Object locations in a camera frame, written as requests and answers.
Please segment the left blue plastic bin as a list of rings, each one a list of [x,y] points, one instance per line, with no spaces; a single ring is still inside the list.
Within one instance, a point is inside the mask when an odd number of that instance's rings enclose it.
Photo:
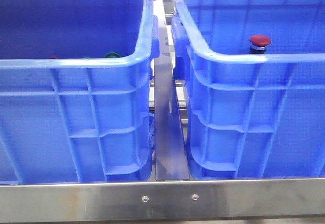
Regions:
[[[158,56],[153,0],[1,0],[1,184],[148,180]]]

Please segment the steel centre divider rail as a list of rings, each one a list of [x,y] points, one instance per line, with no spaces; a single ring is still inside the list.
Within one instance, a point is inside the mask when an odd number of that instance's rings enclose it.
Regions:
[[[158,15],[160,55],[154,60],[157,181],[190,179],[165,15]]]

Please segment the right blue plastic bin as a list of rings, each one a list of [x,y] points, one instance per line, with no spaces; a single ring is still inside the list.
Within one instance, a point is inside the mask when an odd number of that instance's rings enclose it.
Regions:
[[[175,2],[192,176],[323,177],[324,0]]]

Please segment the green push button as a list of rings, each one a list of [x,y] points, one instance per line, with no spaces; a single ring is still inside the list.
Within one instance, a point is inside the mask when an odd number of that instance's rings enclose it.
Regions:
[[[105,58],[120,58],[121,55],[117,52],[109,52],[105,55]]]

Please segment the red mushroom push button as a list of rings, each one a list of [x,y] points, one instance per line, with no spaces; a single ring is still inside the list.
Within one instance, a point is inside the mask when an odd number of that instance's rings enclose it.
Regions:
[[[265,54],[267,46],[272,43],[272,40],[264,35],[252,35],[249,41],[251,42],[250,54]]]

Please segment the steel front rack rail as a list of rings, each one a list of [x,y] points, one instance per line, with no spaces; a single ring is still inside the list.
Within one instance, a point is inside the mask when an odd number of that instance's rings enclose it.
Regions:
[[[324,216],[324,179],[1,187],[1,222]]]

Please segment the blue plastic bin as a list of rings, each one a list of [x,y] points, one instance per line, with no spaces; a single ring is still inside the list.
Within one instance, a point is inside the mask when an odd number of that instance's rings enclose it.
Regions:
[[[148,180],[158,56],[153,0],[1,0],[1,184]]]
[[[324,0],[175,2],[192,176],[323,177]]]

